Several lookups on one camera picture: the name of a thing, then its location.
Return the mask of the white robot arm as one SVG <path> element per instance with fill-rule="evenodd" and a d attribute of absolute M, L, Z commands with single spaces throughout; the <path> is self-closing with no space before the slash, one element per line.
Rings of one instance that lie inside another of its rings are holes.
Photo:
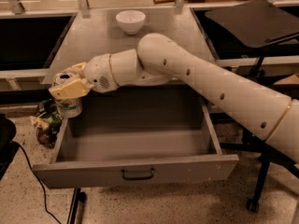
<path fill-rule="evenodd" d="M 73 76 L 50 88 L 57 100 L 80 98 L 91 90 L 161 85 L 176 78 L 267 145 L 299 162 L 298 100 L 198 58 L 165 35 L 145 35 L 136 49 L 96 56 L 64 71 Z"/>

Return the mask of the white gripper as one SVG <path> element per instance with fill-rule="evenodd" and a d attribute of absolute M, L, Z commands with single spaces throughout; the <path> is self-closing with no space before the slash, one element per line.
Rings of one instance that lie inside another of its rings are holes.
<path fill-rule="evenodd" d="M 64 71 L 85 78 L 75 77 L 62 85 L 51 87 L 50 94 L 56 100 L 77 99 L 86 96 L 91 89 L 105 93 L 119 87 L 112 75 L 109 53 L 95 56 L 87 63 L 74 64 Z"/>

